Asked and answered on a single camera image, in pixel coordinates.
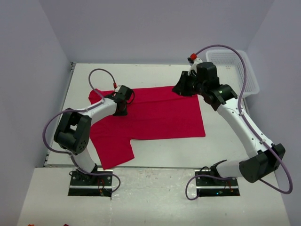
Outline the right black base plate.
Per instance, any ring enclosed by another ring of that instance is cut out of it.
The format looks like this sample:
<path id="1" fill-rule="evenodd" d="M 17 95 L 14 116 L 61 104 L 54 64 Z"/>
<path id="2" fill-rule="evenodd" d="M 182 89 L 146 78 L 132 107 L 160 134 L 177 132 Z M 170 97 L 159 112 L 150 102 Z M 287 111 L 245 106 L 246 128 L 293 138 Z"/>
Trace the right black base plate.
<path id="1" fill-rule="evenodd" d="M 199 177 L 199 175 L 209 175 L 210 170 L 204 168 L 195 170 L 195 179 L 197 195 L 199 197 L 226 197 L 240 196 L 238 181 L 236 178 L 231 180 L 216 180 L 208 177 Z"/>

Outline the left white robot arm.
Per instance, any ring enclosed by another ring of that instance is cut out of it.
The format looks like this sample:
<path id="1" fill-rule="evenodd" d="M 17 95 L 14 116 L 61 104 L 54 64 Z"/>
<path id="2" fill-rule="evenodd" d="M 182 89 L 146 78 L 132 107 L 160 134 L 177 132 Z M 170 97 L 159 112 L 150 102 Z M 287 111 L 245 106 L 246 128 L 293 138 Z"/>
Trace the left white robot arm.
<path id="1" fill-rule="evenodd" d="M 100 175 L 87 149 L 91 127 L 107 116 L 127 115 L 127 105 L 134 97 L 132 89 L 121 85 L 114 92 L 101 97 L 100 101 L 86 108 L 78 110 L 68 108 L 63 111 L 54 141 L 67 151 L 78 171 L 91 176 Z"/>

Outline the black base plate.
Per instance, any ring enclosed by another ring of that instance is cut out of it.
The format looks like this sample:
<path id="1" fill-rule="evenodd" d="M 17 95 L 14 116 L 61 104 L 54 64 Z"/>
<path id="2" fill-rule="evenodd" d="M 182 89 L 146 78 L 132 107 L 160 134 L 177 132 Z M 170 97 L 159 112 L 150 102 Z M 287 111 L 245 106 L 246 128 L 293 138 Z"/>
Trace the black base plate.
<path id="1" fill-rule="evenodd" d="M 112 196 L 112 172 L 98 171 L 104 176 L 92 176 L 73 170 L 68 196 L 110 197 Z"/>
<path id="2" fill-rule="evenodd" d="M 195 179 L 197 195 L 199 197 L 226 197 L 240 196 L 238 181 L 236 178 L 231 180 L 216 180 L 208 177 L 199 177 L 199 175 L 209 175 L 210 170 L 204 168 L 195 170 Z"/>

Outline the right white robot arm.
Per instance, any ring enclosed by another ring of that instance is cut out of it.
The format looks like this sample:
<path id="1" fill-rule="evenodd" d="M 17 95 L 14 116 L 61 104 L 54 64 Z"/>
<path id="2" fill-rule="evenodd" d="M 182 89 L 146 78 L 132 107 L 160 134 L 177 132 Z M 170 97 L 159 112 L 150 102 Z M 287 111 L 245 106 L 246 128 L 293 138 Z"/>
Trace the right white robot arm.
<path id="1" fill-rule="evenodd" d="M 183 97 L 201 95 L 233 129 L 244 146 L 247 159 L 239 162 L 220 161 L 211 167 L 222 178 L 243 177 L 254 183 L 278 169 L 285 154 L 282 144 L 274 144 L 261 134 L 249 115 L 238 105 L 238 96 L 228 84 L 220 84 L 217 68 L 211 62 L 195 64 L 183 71 L 172 91 Z"/>

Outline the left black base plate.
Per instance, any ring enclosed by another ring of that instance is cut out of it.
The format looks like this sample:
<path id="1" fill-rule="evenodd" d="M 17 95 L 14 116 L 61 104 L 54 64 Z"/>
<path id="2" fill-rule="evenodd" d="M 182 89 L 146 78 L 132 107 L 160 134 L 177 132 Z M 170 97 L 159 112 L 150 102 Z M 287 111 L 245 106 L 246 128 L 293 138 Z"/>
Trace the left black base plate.
<path id="1" fill-rule="evenodd" d="M 112 172 L 98 171 L 104 176 L 92 176 L 73 170 L 68 196 L 110 197 L 112 196 Z"/>

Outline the red t shirt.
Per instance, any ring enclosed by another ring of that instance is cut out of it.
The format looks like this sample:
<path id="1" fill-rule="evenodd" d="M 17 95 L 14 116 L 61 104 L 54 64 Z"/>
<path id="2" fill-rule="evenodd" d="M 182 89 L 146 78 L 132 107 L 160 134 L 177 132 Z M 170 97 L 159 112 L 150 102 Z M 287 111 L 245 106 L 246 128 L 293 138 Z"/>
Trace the red t shirt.
<path id="1" fill-rule="evenodd" d="M 134 158 L 131 140 L 205 137 L 197 96 L 182 97 L 172 87 L 134 89 L 126 116 L 107 116 L 96 122 L 90 139 L 104 170 Z"/>

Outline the white plastic basket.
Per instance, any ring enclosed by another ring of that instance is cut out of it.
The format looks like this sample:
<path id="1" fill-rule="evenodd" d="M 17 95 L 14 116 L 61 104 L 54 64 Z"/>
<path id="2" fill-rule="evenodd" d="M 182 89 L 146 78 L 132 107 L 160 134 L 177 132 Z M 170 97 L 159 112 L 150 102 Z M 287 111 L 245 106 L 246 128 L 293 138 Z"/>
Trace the white plastic basket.
<path id="1" fill-rule="evenodd" d="M 246 85 L 243 98 L 259 93 L 260 88 L 247 54 L 239 50 L 246 66 Z M 244 69 L 240 58 L 229 49 L 213 49 L 206 52 L 206 60 L 217 68 L 221 84 L 228 84 L 237 95 L 240 94 L 244 82 Z"/>

